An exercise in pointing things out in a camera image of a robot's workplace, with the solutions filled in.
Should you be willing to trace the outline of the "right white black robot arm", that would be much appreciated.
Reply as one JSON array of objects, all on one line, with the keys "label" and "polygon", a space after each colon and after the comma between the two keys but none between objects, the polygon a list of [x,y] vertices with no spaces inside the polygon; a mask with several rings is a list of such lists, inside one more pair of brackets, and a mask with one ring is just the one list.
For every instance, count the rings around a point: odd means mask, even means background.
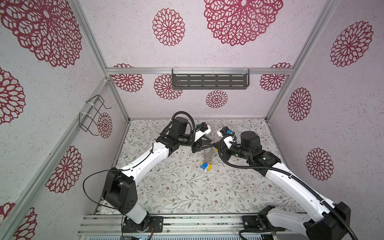
[{"label": "right white black robot arm", "polygon": [[236,169],[251,169],[259,172],[286,193],[305,213],[291,213],[273,206],[258,213],[263,232],[289,230],[310,240],[341,240],[350,235],[358,237],[350,226],[351,209],[340,202],[324,197],[297,177],[282,161],[271,152],[263,150],[260,137],[253,131],[241,133],[241,142],[227,127],[217,132],[220,140],[216,143],[220,159]]}]

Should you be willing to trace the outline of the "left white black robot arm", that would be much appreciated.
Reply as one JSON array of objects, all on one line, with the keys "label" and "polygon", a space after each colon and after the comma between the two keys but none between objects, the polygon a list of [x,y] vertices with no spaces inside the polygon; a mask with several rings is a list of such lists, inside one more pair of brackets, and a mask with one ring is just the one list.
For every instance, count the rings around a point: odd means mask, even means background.
[{"label": "left white black robot arm", "polygon": [[148,151],[122,169],[108,171],[102,198],[119,211],[133,229],[147,231],[151,226],[150,213],[138,203],[137,184],[180,146],[191,147],[193,153],[201,151],[204,144],[212,141],[208,138],[211,131],[205,122],[195,125],[190,116],[187,119],[173,117]]}]

